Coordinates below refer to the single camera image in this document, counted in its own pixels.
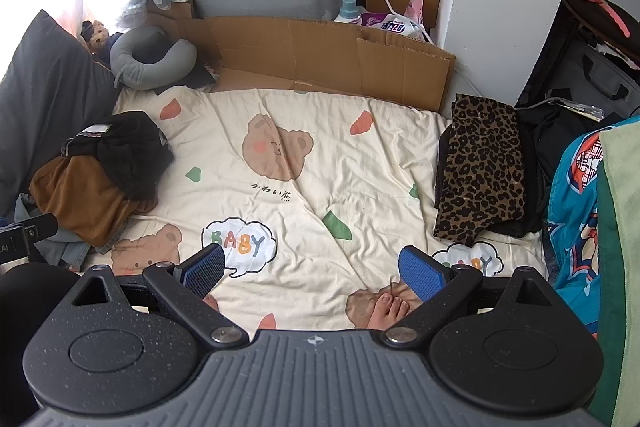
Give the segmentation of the black bear patchwork shorts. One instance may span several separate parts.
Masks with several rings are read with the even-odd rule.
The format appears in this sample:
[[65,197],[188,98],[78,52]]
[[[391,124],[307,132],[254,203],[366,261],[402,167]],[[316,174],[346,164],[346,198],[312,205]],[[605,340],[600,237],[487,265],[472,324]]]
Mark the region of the black bear patchwork shorts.
[[63,157],[92,156],[130,200],[154,199],[174,161],[168,139],[147,113],[126,112],[99,121],[67,139]]

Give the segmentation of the blue denim jeans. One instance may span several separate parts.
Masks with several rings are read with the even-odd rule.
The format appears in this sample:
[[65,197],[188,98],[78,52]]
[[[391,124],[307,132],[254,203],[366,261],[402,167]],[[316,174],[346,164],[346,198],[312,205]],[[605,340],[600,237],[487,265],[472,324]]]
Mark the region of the blue denim jeans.
[[[41,211],[37,209],[32,196],[26,193],[18,195],[14,206],[15,221],[22,221],[39,215],[41,215]],[[50,265],[66,265],[66,267],[79,270],[88,254],[104,255],[108,253],[119,240],[122,232],[125,231],[126,224],[127,222],[124,222],[110,239],[99,247],[94,247],[84,242],[74,232],[58,228],[54,235],[38,242],[36,248]]]

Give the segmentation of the brown garment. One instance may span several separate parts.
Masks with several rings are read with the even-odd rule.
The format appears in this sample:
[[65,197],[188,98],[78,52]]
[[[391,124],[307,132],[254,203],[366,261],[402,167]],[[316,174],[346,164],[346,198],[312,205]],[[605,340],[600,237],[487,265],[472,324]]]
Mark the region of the brown garment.
[[129,199],[92,156],[52,159],[34,174],[28,191],[40,211],[93,247],[105,246],[131,215],[144,215],[158,203],[156,194]]

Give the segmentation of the leopard print garment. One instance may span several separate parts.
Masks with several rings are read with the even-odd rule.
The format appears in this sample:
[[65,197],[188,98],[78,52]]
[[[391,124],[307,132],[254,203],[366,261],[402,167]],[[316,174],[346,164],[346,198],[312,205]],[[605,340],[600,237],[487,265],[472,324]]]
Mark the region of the leopard print garment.
[[474,244],[491,225],[525,210],[525,166],[512,106],[459,94],[442,169],[434,225],[439,239]]

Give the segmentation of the cream bear print bedsheet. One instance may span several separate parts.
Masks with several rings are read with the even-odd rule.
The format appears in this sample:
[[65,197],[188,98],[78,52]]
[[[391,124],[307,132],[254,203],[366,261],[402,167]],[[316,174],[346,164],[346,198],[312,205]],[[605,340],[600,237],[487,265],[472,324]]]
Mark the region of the cream bear print bedsheet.
[[119,275],[224,251],[213,291],[243,329],[349,329],[380,291],[407,295],[402,248],[507,277],[543,270],[540,238],[485,232],[471,246],[438,239],[435,179],[446,119],[356,96],[284,90],[122,92],[175,159],[160,201],[133,217],[103,256]]

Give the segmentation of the blue cartoon print garment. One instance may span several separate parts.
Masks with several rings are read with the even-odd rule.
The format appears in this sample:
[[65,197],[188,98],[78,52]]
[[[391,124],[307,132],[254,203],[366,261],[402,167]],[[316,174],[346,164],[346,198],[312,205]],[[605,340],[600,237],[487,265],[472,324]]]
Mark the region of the blue cartoon print garment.
[[598,333],[601,303],[598,241],[598,168],[604,161],[601,134],[632,117],[578,136],[564,150],[551,183],[547,231],[559,268],[553,287],[591,335]]

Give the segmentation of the dark grey pillow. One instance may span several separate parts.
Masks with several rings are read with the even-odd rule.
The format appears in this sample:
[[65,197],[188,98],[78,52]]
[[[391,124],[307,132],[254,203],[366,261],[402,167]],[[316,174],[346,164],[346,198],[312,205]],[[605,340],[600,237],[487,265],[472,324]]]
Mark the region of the dark grey pillow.
[[114,77],[46,11],[27,27],[1,81],[1,216],[63,143],[112,115]]

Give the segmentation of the black garment under leopard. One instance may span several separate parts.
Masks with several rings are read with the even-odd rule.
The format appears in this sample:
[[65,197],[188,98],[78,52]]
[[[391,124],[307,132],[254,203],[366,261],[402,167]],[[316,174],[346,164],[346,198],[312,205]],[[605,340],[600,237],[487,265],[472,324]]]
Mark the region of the black garment under leopard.
[[[539,231],[542,227],[542,221],[544,221],[547,212],[551,183],[564,150],[578,136],[598,130],[602,124],[563,106],[560,100],[542,102],[530,107],[513,108],[518,121],[525,166],[524,215],[518,220],[491,225],[483,232],[520,239],[528,233]],[[435,182],[436,210],[439,203],[442,169],[445,165],[450,131],[451,122],[439,139]]]

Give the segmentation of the green garment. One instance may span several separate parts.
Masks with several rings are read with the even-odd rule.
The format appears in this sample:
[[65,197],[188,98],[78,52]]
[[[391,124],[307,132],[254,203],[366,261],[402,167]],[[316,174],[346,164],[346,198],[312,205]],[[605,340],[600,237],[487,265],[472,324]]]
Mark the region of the green garment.
[[639,123],[601,134],[598,172],[604,369],[590,413],[609,426],[639,424]]

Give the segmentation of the grey neck pillow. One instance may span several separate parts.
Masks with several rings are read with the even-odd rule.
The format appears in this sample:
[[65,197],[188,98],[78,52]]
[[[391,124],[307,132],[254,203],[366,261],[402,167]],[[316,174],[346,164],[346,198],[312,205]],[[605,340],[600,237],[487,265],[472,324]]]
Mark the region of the grey neck pillow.
[[172,41],[157,26],[143,26],[122,34],[110,51],[117,84],[137,91],[167,88],[186,78],[198,59],[186,39]]

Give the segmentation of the teddy bear plush toy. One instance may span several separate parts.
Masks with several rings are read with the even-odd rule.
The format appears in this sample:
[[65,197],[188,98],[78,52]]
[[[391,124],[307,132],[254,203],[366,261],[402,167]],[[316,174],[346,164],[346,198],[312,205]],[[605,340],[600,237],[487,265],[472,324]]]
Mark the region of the teddy bear plush toy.
[[93,22],[84,20],[80,34],[85,40],[85,43],[87,43],[88,49],[93,57],[107,68],[110,68],[111,48],[122,36],[122,32],[111,34],[98,20],[94,20]]

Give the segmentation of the brown cardboard sheet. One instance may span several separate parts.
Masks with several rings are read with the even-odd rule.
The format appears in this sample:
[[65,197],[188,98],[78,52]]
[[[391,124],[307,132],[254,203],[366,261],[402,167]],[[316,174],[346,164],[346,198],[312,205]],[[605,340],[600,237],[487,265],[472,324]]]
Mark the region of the brown cardboard sheet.
[[197,18],[191,3],[150,3],[145,21],[194,44],[222,90],[343,93],[437,112],[456,64],[432,44],[325,20]]

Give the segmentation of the black suitcase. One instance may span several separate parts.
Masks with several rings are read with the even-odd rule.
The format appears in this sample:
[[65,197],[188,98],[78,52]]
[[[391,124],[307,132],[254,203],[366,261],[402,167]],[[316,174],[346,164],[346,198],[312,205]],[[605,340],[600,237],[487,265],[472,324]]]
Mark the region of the black suitcase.
[[518,104],[531,106],[547,98],[597,107],[604,115],[639,115],[639,83],[606,55],[583,42],[570,43],[548,67],[529,79]]

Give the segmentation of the white purple plastic bag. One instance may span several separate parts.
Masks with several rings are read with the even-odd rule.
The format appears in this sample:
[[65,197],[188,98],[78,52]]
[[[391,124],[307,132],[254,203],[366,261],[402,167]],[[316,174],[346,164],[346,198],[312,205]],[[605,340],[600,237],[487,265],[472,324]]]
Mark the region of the white purple plastic bag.
[[364,12],[360,17],[360,25],[414,40],[425,41],[422,27],[402,15]]

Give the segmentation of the detergent bottle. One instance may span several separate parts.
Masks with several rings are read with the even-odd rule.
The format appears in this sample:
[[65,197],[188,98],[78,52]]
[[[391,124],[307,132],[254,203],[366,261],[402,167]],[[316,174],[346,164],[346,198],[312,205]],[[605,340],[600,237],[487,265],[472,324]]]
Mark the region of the detergent bottle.
[[359,25],[363,13],[364,9],[358,4],[357,0],[342,0],[334,22]]

